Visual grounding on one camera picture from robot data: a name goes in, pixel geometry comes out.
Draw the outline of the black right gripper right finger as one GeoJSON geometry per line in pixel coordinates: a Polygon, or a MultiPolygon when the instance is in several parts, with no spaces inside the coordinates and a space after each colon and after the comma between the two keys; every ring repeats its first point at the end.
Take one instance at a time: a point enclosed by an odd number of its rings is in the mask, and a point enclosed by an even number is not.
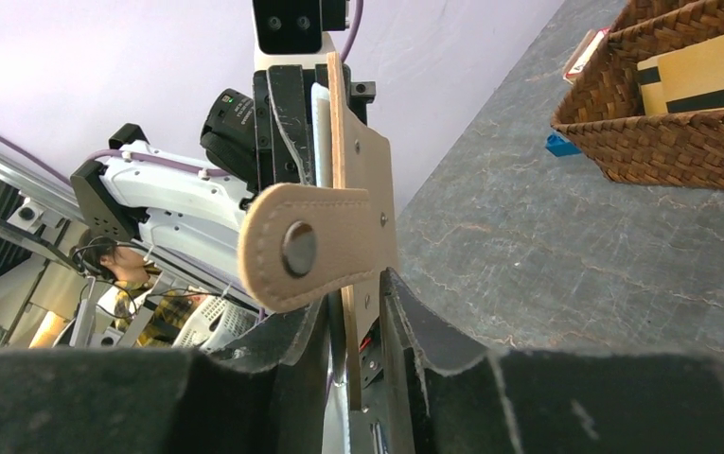
{"type": "Polygon", "coordinates": [[[724,364],[490,349],[380,276],[393,453],[724,453],[724,364]]]}

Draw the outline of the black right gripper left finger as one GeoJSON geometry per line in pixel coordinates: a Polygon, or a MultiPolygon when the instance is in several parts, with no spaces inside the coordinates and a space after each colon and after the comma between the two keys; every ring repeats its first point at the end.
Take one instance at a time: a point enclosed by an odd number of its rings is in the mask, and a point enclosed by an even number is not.
{"type": "Polygon", "coordinates": [[[318,453],[327,349],[315,304],[210,354],[0,350],[0,453],[318,453]]]}

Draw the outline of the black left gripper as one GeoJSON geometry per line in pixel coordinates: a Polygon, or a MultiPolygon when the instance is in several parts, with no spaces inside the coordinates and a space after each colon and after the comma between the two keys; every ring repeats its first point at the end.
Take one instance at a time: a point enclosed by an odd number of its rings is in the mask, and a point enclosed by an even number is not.
{"type": "Polygon", "coordinates": [[[256,71],[253,92],[228,89],[214,102],[201,133],[211,163],[239,177],[257,194],[276,183],[330,186],[333,165],[321,144],[331,116],[312,97],[314,85],[329,87],[329,67],[272,65],[256,71]]]}

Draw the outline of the beige leather card holder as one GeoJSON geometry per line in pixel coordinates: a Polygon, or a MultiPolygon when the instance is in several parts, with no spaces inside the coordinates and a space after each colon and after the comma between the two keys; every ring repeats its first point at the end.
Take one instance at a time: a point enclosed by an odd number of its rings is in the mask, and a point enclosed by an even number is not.
{"type": "Polygon", "coordinates": [[[277,183],[253,202],[238,238],[238,275],[263,306],[288,312],[340,291],[348,406],[362,407],[362,338],[379,316],[379,277],[397,268],[390,142],[347,104],[343,65],[327,54],[327,183],[277,183]]]}

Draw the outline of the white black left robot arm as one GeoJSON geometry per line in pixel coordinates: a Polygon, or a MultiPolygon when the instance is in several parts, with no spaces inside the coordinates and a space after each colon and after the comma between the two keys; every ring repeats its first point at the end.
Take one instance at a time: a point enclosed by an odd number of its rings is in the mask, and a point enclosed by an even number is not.
{"type": "Polygon", "coordinates": [[[213,162],[127,124],[73,173],[80,210],[96,234],[202,261],[279,311],[375,281],[397,263],[390,145],[350,98],[335,55],[258,71],[252,99],[226,94],[212,110],[213,162]]]}

